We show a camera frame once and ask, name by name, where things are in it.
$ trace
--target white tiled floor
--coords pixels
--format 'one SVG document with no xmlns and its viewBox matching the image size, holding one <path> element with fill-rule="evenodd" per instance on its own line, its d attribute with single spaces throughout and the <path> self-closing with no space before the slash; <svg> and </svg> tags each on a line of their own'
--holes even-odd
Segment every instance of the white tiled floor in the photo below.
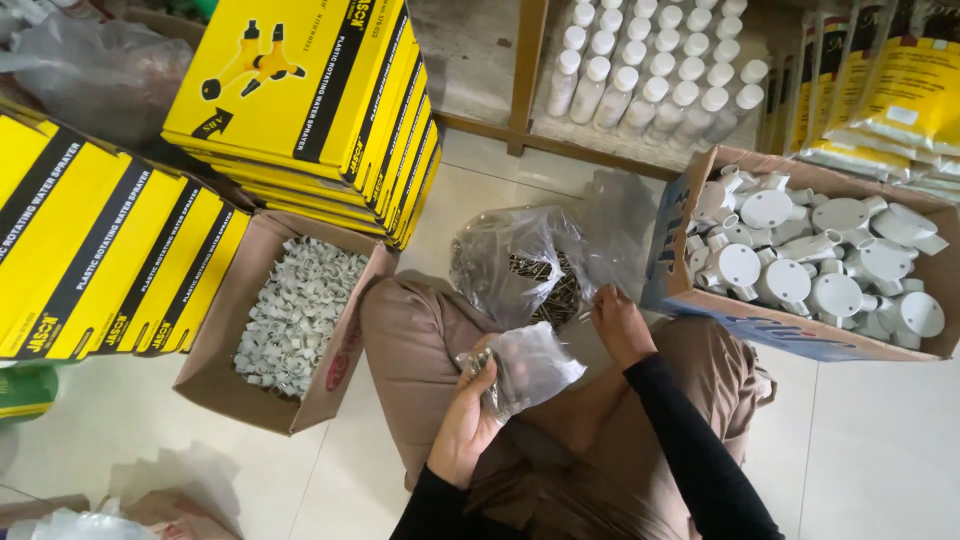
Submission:
<svg viewBox="0 0 960 540">
<path fill-rule="evenodd" d="M 448 132 L 444 164 L 400 263 L 445 278 L 450 239 L 485 209 L 576 202 L 594 165 Z M 663 183 L 644 180 L 656 202 Z M 818 364 L 761 348 L 779 380 L 745 469 L 788 538 L 956 538 L 956 362 Z M 361 359 L 338 417 L 284 438 L 170 390 L 182 358 L 94 358 L 60 372 L 45 416 L 0 431 L 0 503 L 136 497 L 186 486 L 245 538 L 383 538 L 407 494 Z"/>
</svg>

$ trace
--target red printed logo on box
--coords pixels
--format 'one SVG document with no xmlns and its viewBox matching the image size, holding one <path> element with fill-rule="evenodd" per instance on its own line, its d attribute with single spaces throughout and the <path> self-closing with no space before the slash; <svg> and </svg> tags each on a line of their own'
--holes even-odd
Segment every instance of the red printed logo on box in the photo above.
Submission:
<svg viewBox="0 0 960 540">
<path fill-rule="evenodd" d="M 360 344 L 362 333 L 360 332 L 359 320 L 354 320 L 347 330 L 347 341 L 344 343 L 344 346 L 340 348 L 340 351 L 337 351 L 337 354 L 333 357 L 333 362 L 330 364 L 330 369 L 326 372 L 326 391 L 332 392 L 340 386 L 340 383 L 344 381 L 344 377 L 347 376 L 347 369 L 350 366 L 350 357 L 353 356 L 353 353 L 356 351 L 357 345 Z"/>
</svg>

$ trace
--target white bottle cap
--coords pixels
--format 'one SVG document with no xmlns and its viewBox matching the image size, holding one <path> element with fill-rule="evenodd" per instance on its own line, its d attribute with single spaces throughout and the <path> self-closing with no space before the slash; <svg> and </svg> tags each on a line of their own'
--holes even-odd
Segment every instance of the white bottle cap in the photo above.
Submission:
<svg viewBox="0 0 960 540">
<path fill-rule="evenodd" d="M 737 17 L 724 17 L 717 25 L 717 39 L 733 39 L 743 30 L 743 21 Z"/>
<path fill-rule="evenodd" d="M 743 110 L 750 110 L 763 101 L 763 88 L 757 85 L 746 85 L 736 94 L 736 105 Z"/>
<path fill-rule="evenodd" d="M 694 8 L 686 18 L 686 28 L 688 28 L 690 32 L 703 32 L 707 29 L 707 25 L 712 18 L 713 15 L 710 14 L 710 10 Z"/>
<path fill-rule="evenodd" d="M 657 40 L 654 41 L 654 47 L 662 52 L 669 53 L 680 44 L 680 33 L 672 28 L 664 30 L 657 34 Z"/>
<path fill-rule="evenodd" d="M 660 12 L 660 18 L 657 19 L 657 25 L 661 30 L 667 28 L 677 28 L 680 21 L 684 20 L 684 10 L 677 6 L 667 6 Z"/>
<path fill-rule="evenodd" d="M 691 34 L 690 37 L 686 39 L 686 43 L 684 43 L 684 54 L 689 57 L 699 57 L 706 53 L 709 47 L 710 38 L 707 37 L 706 34 L 697 32 L 696 34 Z"/>
<path fill-rule="evenodd" d="M 623 13 L 620 10 L 606 10 L 600 15 L 600 30 L 616 34 L 621 24 L 623 24 Z"/>
<path fill-rule="evenodd" d="M 704 61 L 691 57 L 680 64 L 680 68 L 677 69 L 677 74 L 685 81 L 696 81 L 704 74 L 704 69 L 706 68 Z"/>
<path fill-rule="evenodd" d="M 613 50 L 613 44 L 616 42 L 616 37 L 613 37 L 613 34 L 606 30 L 600 30 L 593 35 L 593 40 L 590 42 L 590 50 L 598 55 L 608 55 L 610 51 Z"/>
<path fill-rule="evenodd" d="M 634 17 L 634 20 L 631 21 L 630 26 L 627 27 L 627 38 L 630 41 L 636 39 L 646 39 L 650 35 L 650 19 L 645 19 L 641 17 Z"/>
<path fill-rule="evenodd" d="M 700 100 L 700 105 L 709 112 L 717 112 L 723 109 L 723 106 L 727 105 L 727 100 L 729 99 L 730 94 L 727 93 L 725 89 L 720 86 L 714 86 L 704 92 L 704 99 Z"/>
<path fill-rule="evenodd" d="M 724 86 L 733 78 L 733 66 L 722 61 L 714 65 L 707 74 L 707 82 L 711 86 Z"/>
<path fill-rule="evenodd" d="M 767 76 L 767 62 L 763 60 L 751 60 L 740 70 L 740 80 L 748 85 L 755 85 Z"/>
<path fill-rule="evenodd" d="M 627 65 L 637 65 L 643 61 L 645 56 L 647 56 L 647 46 L 643 44 L 643 41 L 631 41 L 623 48 L 623 63 Z"/>
<path fill-rule="evenodd" d="M 717 43 L 717 48 L 713 49 L 713 59 L 720 62 L 730 63 L 740 54 L 740 44 L 733 39 L 724 39 Z"/>
<path fill-rule="evenodd" d="M 603 57 L 593 57 L 587 64 L 587 76 L 599 83 L 610 75 L 610 61 Z"/>
<path fill-rule="evenodd" d="M 673 71 L 675 65 L 677 65 L 677 59 L 673 58 L 673 55 L 657 53 L 654 60 L 650 62 L 650 73 L 653 73 L 655 77 L 666 77 Z"/>
<path fill-rule="evenodd" d="M 593 22 L 593 14 L 596 10 L 590 4 L 577 4 L 573 9 L 573 24 L 586 28 Z"/>
<path fill-rule="evenodd" d="M 666 82 L 666 79 L 663 77 L 653 77 L 647 81 L 646 86 L 643 87 L 643 97 L 651 103 L 657 103 L 663 99 L 663 96 L 666 95 L 666 91 L 669 89 L 670 84 Z"/>
<path fill-rule="evenodd" d="M 639 78 L 640 74 L 628 65 L 626 67 L 621 67 L 620 70 L 616 72 L 616 78 L 613 79 L 613 85 L 616 86 L 616 89 L 620 90 L 621 92 L 629 92 L 634 89 L 634 86 L 636 86 L 636 81 Z"/>
<path fill-rule="evenodd" d="M 564 49 L 579 51 L 587 41 L 587 31 L 582 26 L 571 26 L 564 32 Z"/>
<path fill-rule="evenodd" d="M 720 8 L 720 13 L 725 17 L 738 17 L 747 11 L 747 0 L 727 0 Z"/>
<path fill-rule="evenodd" d="M 634 15 L 648 19 L 657 12 L 657 0 L 636 0 Z"/>
<path fill-rule="evenodd" d="M 700 88 L 693 81 L 683 81 L 673 89 L 673 102 L 681 107 L 686 107 L 697 99 L 700 94 Z"/>
<path fill-rule="evenodd" d="M 576 73 L 578 67 L 580 67 L 580 53 L 577 51 L 567 49 L 557 58 L 557 69 L 564 75 Z"/>
</svg>

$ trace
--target wooden shelf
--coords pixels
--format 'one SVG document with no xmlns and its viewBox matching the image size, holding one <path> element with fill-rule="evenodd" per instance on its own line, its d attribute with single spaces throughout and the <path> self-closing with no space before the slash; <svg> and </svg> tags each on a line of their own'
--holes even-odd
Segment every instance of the wooden shelf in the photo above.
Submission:
<svg viewBox="0 0 960 540">
<path fill-rule="evenodd" d="M 771 48 L 769 43 L 773 41 L 770 36 L 776 35 L 776 32 L 771 33 L 773 29 L 779 27 L 785 32 L 788 32 L 789 27 L 789 29 L 793 30 L 793 34 L 798 36 L 800 33 L 800 19 L 798 16 L 789 14 L 784 17 L 782 12 L 771 14 L 764 8 L 762 4 L 751 5 L 747 12 L 744 13 L 744 30 L 738 37 L 741 51 L 733 63 L 733 67 L 737 70 L 737 73 L 739 73 L 740 68 L 750 60 L 768 59 L 770 56 L 769 49 Z M 537 82 L 534 107 L 531 114 L 533 124 L 530 133 L 532 135 L 559 140 L 604 154 L 639 161 L 664 169 L 678 172 L 686 169 L 692 155 L 698 152 L 698 149 L 676 150 L 665 143 L 652 146 L 642 140 L 625 140 L 616 134 L 602 134 L 597 132 L 589 124 L 576 124 L 570 120 L 568 116 L 556 118 L 546 113 L 545 104 L 550 89 L 552 68 L 557 55 L 560 54 L 563 48 L 563 41 L 561 40 L 561 35 L 564 31 L 563 21 L 562 18 L 555 15 L 553 11 L 551 8 L 551 14 L 548 17 L 548 20 L 553 26 L 548 28 L 544 39 L 544 53 L 540 60 L 541 69 Z M 748 150 L 755 149 L 759 118 L 759 114 L 751 115 L 750 120 L 739 126 L 737 130 L 724 141 L 724 144 Z"/>
<path fill-rule="evenodd" d="M 434 110 L 506 127 L 520 0 L 408 0 Z"/>
</svg>

